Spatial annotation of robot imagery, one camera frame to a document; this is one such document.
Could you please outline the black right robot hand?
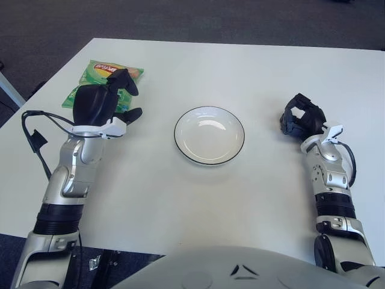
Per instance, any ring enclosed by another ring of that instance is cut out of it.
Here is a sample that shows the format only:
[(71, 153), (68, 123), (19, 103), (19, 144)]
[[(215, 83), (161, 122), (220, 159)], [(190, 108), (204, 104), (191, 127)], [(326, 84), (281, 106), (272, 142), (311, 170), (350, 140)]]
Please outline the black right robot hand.
[[(292, 113), (297, 108), (304, 112), (298, 118)], [(285, 135), (305, 140), (313, 135), (322, 134), (322, 126), (326, 122), (324, 112), (305, 95), (298, 93), (285, 106), (280, 117), (280, 129)]]

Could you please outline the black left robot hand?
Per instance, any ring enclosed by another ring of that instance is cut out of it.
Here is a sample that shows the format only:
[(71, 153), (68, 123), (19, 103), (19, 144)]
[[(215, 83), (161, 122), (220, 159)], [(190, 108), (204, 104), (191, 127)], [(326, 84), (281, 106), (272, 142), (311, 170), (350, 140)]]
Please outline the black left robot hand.
[(73, 103), (73, 121), (75, 126), (103, 126), (113, 118), (130, 124), (142, 116), (141, 108), (134, 108), (123, 113), (116, 112), (120, 89), (133, 96), (138, 89), (127, 69), (118, 69), (108, 78), (106, 84), (87, 84), (78, 88)]

